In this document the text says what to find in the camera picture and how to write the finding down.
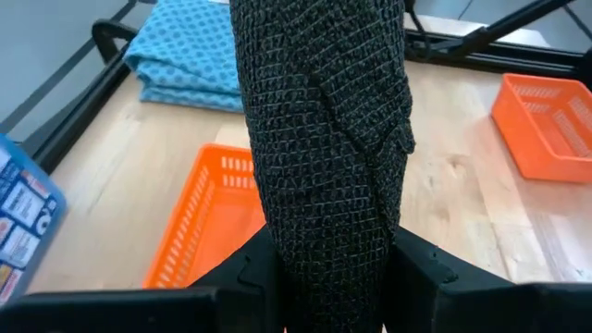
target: blue box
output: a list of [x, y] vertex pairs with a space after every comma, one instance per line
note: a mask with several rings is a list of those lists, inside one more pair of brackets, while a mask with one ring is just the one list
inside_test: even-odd
[[0, 305], [22, 294], [66, 212], [66, 198], [0, 135]]

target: black metal frame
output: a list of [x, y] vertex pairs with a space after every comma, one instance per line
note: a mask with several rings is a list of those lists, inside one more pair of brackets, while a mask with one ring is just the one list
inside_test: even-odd
[[[420, 31], [408, 29], [406, 30], [408, 40], [406, 58], [411, 61], [456, 68], [574, 79], [591, 87], [592, 48], [584, 55], [577, 52], [493, 42], [572, 1], [538, 0], [488, 27], [479, 28], [463, 37], [424, 32], [422, 29]], [[34, 160], [46, 172], [51, 173], [54, 170], [119, 83], [130, 73], [122, 60], [125, 49], [118, 51], [114, 39], [131, 41], [136, 34], [136, 30], [114, 20], [100, 20], [92, 27], [92, 38], [107, 67], [96, 83], [80, 97], [80, 102], [74, 105], [71, 115], [54, 133], [48, 135], [49, 139], [34, 154]]]
[[[125, 4], [120, 8], [111, 19], [119, 21], [126, 17], [129, 12], [136, 6], [136, 0], [122, 0]], [[93, 38], [89, 38], [76, 52], [72, 54], [51, 76], [49, 76], [31, 95], [13, 110], [8, 117], [0, 123], [0, 132], [9, 133], [17, 124], [26, 117], [42, 100], [64, 80], [68, 74], [84, 59], [95, 47]], [[102, 78], [105, 71], [100, 73], [97, 78]], [[41, 125], [31, 136], [21, 142], [16, 142], [20, 147], [30, 156], [42, 153], [42, 148], [46, 146], [47, 142], [53, 141], [52, 138], [62, 136], [59, 132], [68, 124], [68, 120], [73, 116], [73, 113], [79, 113], [79, 103], [81, 99], [89, 93], [93, 87], [92, 84], [87, 89], [84, 89], [78, 96], [73, 98], [69, 103], [64, 105], [60, 110], [56, 111], [44, 124]], [[41, 165], [46, 165], [46, 162], [37, 159]]]
[[[380, 313], [387, 332], [590, 332], [592, 284], [513, 285], [401, 228]], [[0, 331], [281, 333], [294, 304], [263, 227], [185, 290], [25, 296], [0, 309]]]
[[[576, 79], [590, 86], [592, 50], [583, 55], [493, 42], [571, 1], [540, 0], [464, 37], [407, 30], [407, 59], [491, 72]], [[33, 156], [46, 171], [56, 167], [130, 73], [122, 59], [126, 48], [118, 51], [114, 39], [131, 41], [136, 34], [134, 29], [115, 21], [97, 21], [92, 27], [92, 37], [106, 68]], [[275, 273], [276, 259], [269, 257], [273, 246], [261, 238], [253, 239], [243, 246], [246, 252], [233, 254], [200, 279], [195, 290], [33, 295], [0, 311], [0, 327], [6, 332], [24, 331], [23, 327], [32, 327], [27, 331], [85, 327], [88, 331], [105, 328], [112, 332], [259, 332], [264, 328], [279, 332], [278, 323], [285, 319], [281, 313], [287, 305], [279, 303], [286, 295], [279, 297], [273, 291], [283, 290], [279, 273]], [[387, 327], [394, 331], [592, 331], [592, 322], [586, 317], [592, 312], [590, 285], [514, 286], [404, 229], [388, 271], [386, 300], [398, 302], [383, 303], [382, 308]], [[238, 320], [243, 320], [240, 327], [227, 325]]]

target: black cable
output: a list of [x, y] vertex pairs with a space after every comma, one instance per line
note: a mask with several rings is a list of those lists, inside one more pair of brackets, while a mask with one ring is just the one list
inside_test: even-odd
[[412, 54], [413, 57], [417, 58], [417, 60], [419, 60], [419, 61], [427, 61], [432, 56], [432, 44], [429, 41], [429, 38], [427, 37], [427, 33], [426, 33], [426, 30], [424, 30], [424, 26], [419, 21], [419, 18], [417, 17], [417, 14], [415, 14], [415, 10], [413, 8], [409, 8], [409, 9], [407, 9], [407, 11], [409, 12], [409, 15], [411, 16], [411, 20], [413, 21], [413, 24], [415, 25], [415, 28], [417, 28], [417, 30], [419, 31], [419, 33], [424, 37], [425, 54], [423, 56], [419, 56], [414, 51], [413, 45], [412, 44], [409, 44], [409, 43], [407, 44], [407, 46], [408, 46], [407, 49]]
[[456, 19], [461, 19], [463, 17], [464, 13], [466, 13], [466, 11], [469, 9], [469, 7], [473, 4], [473, 1], [474, 0], [471, 0], [471, 1], [469, 1], [468, 4], [466, 4], [466, 6], [464, 7], [464, 9], [461, 12], [461, 15], [459, 15], [459, 17]]
[[565, 9], [567, 15], [569, 15], [572, 18], [577, 27], [580, 28], [580, 30], [586, 35], [586, 37], [589, 38], [590, 41], [592, 41], [592, 31], [590, 31], [590, 29], [585, 25], [585, 23], [580, 19], [580, 17], [578, 17], [574, 13], [574, 11], [568, 6], [564, 6], [563, 9]]

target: black wrapped cylinder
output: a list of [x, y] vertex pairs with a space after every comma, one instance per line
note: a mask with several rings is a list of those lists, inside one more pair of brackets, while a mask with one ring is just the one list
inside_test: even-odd
[[414, 142], [403, 2], [231, 1], [265, 219], [293, 332], [377, 332]]

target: basket slot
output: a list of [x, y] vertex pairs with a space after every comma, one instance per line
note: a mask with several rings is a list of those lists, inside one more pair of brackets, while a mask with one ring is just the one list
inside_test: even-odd
[[[198, 185], [198, 190], [197, 191], [201, 192], [202, 191], [201, 188], [202, 188], [202, 186], [201, 185]], [[190, 203], [193, 204], [194, 206], [197, 206], [197, 196], [196, 195], [192, 195], [191, 196]]]
[[561, 132], [560, 125], [548, 114], [532, 114], [538, 128], [545, 136], [545, 140], [551, 146], [552, 151], [561, 156], [575, 155], [574, 149]]
[[222, 185], [230, 188], [253, 189], [255, 181], [253, 177], [222, 175]]
[[192, 215], [193, 215], [193, 213], [195, 213], [195, 208], [197, 208], [197, 205], [196, 205], [196, 204], [193, 204], [191, 201], [189, 201], [189, 202], [187, 203], [187, 213], [188, 213], [189, 215], [191, 215], [191, 216], [192, 216]]
[[221, 156], [220, 166], [225, 170], [253, 173], [253, 161], [246, 158]]
[[526, 103], [524, 103], [524, 105], [528, 108], [528, 111], [530, 113], [536, 113], [536, 114], [544, 114], [544, 113], [547, 113], [551, 109], [550, 105], [536, 103], [536, 102], [526, 102]]
[[561, 88], [546, 88], [525, 84], [514, 84], [513, 88], [521, 97], [536, 97], [543, 99], [556, 98], [562, 91]]
[[193, 232], [191, 233], [192, 241], [197, 241], [200, 237], [202, 231], [202, 223], [205, 220], [205, 216], [210, 208], [210, 204], [212, 202], [212, 197], [214, 196], [214, 182], [211, 180], [208, 181], [207, 190], [205, 192], [205, 196], [203, 197], [203, 204], [202, 208], [199, 211], [198, 216], [195, 218], [196, 223], [193, 224]]
[[173, 274], [173, 267], [171, 267], [170, 265], [164, 265], [163, 268], [168, 272], [168, 274]]
[[160, 273], [160, 275], [159, 275], [159, 276], [160, 276], [160, 278], [161, 278], [163, 281], [165, 281], [165, 282], [170, 282], [170, 277], [168, 276], [168, 274], [167, 274], [167, 273], [164, 273], [164, 272], [163, 272], [163, 273]]
[[559, 129], [565, 139], [572, 146], [573, 151], [581, 157], [590, 156], [590, 150], [588, 149], [586, 142], [577, 134], [574, 124], [570, 122], [565, 113], [559, 110], [553, 114], [553, 119], [559, 126]]
[[590, 132], [592, 132], [592, 112], [584, 104], [584, 101], [582, 101], [582, 99], [579, 97], [574, 97], [570, 100], [569, 105], [572, 108], [572, 111], [575, 114], [575, 116], [580, 120], [580, 122]]
[[171, 248], [170, 248], [170, 252], [171, 252], [171, 254], [173, 254], [174, 256], [176, 256], [176, 257], [179, 257], [179, 250], [177, 250], [177, 248], [175, 248], [175, 247], [171, 247]]

